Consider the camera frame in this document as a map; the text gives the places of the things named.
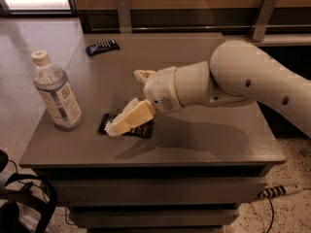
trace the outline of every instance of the drawer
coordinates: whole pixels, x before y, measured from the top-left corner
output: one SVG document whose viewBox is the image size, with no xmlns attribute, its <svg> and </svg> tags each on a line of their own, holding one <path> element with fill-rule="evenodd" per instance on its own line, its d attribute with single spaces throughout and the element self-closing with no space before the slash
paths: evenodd
<svg viewBox="0 0 311 233">
<path fill-rule="evenodd" d="M 264 178 L 195 178 L 51 181 L 58 205 L 152 206 L 241 204 L 264 189 Z"/>
<path fill-rule="evenodd" d="M 221 227 L 89 229 L 87 233 L 224 233 Z"/>
<path fill-rule="evenodd" d="M 69 217 L 85 228 L 204 227 L 232 223 L 237 210 L 158 210 L 71 212 Z"/>
</svg>

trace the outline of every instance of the black object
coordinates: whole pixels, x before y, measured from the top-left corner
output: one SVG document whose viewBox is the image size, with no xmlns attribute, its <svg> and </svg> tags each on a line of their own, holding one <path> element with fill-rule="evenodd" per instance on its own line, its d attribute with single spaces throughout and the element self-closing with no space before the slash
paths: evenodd
<svg viewBox="0 0 311 233">
<path fill-rule="evenodd" d="M 110 40 L 107 42 L 87 46 L 86 53 L 88 54 L 88 56 L 93 56 L 98 53 L 119 49 L 120 47 L 118 46 L 117 42 L 115 40 Z"/>
<path fill-rule="evenodd" d="M 8 155 L 2 150 L 0 150 L 0 154 L 1 156 L 4 156 L 1 158 L 1 163 L 2 166 L 5 167 L 4 163 L 8 162 Z M 33 182 L 24 183 L 24 186 L 20 190 L 7 188 L 10 183 L 19 182 L 21 180 L 41 181 L 45 188 L 45 194 L 49 197 L 49 201 L 43 201 L 32 194 L 30 188 L 34 185 Z M 0 199 L 8 201 L 0 208 L 1 233 L 33 232 L 19 221 L 19 208 L 17 203 L 30 207 L 40 213 L 41 217 L 34 233 L 44 233 L 57 204 L 56 191 L 47 181 L 37 176 L 19 173 L 6 173 L 0 175 Z"/>
<path fill-rule="evenodd" d="M 0 173 L 6 168 L 8 160 L 8 155 L 3 150 L 0 150 Z"/>
<path fill-rule="evenodd" d="M 105 130 L 106 124 L 108 122 L 113 121 L 113 119 L 116 116 L 117 115 L 114 115 L 114 114 L 105 114 L 101 120 L 100 125 L 99 125 L 98 132 L 101 134 L 107 134 L 107 132 Z M 140 138 L 150 139 L 152 137 L 152 134 L 153 134 L 153 121 L 150 120 L 150 121 L 144 123 L 143 125 L 140 125 L 136 128 L 131 129 L 129 132 L 125 133 L 124 135 L 126 135 L 126 136 L 137 136 Z"/>
</svg>

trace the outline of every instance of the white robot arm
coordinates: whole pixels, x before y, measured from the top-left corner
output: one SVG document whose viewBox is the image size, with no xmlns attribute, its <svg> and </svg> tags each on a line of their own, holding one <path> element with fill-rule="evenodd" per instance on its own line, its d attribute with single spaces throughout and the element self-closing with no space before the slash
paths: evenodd
<svg viewBox="0 0 311 233">
<path fill-rule="evenodd" d="M 147 122 L 156 111 L 172 113 L 195 104 L 233 106 L 254 99 L 311 137 L 311 82 L 252 44 L 225 42 L 213 52 L 210 65 L 205 61 L 134 75 L 144 85 L 146 100 L 130 102 L 108 125 L 111 136 Z"/>
</svg>

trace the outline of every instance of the speckled floor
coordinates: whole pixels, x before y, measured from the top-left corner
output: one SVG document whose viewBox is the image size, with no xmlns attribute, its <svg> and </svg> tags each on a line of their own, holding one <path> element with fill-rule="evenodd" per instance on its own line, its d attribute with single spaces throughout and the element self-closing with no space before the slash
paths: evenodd
<svg viewBox="0 0 311 233">
<path fill-rule="evenodd" d="M 32 85 L 31 52 L 45 49 L 54 63 L 65 67 L 82 37 L 76 18 L 0 18 L 0 149 L 16 163 L 45 109 Z M 270 232 L 311 232 L 311 141 L 298 135 L 279 138 L 278 142 L 287 162 L 268 173 L 268 186 L 299 183 L 304 190 L 272 200 L 275 218 Z M 8 171 L 14 171 L 12 164 L 7 166 Z M 268 229 L 271 209 L 267 200 L 242 204 L 239 212 L 240 217 L 224 227 L 225 233 L 261 233 Z M 49 230 L 86 232 L 66 223 L 64 208 L 57 208 Z"/>
</svg>

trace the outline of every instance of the bottle cap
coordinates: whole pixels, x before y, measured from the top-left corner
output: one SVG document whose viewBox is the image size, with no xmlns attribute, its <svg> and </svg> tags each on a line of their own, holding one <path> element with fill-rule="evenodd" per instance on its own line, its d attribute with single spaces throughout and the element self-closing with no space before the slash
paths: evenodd
<svg viewBox="0 0 311 233">
<path fill-rule="evenodd" d="M 45 50 L 36 50 L 31 54 L 31 57 L 37 66 L 44 66 L 51 62 L 51 59 Z"/>
</svg>

